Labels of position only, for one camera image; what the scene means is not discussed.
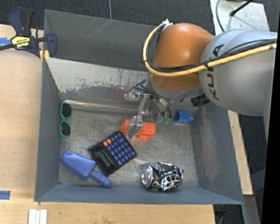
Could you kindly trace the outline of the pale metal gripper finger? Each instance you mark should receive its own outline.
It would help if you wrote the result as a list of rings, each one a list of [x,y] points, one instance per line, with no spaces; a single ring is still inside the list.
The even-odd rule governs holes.
[[[136,116],[136,123],[135,123],[135,133],[138,134],[139,131],[144,127],[142,116]]]
[[[135,132],[136,127],[137,127],[136,120],[130,119],[128,129],[127,129],[127,138],[133,138],[134,137],[134,134],[136,134],[136,132]]]

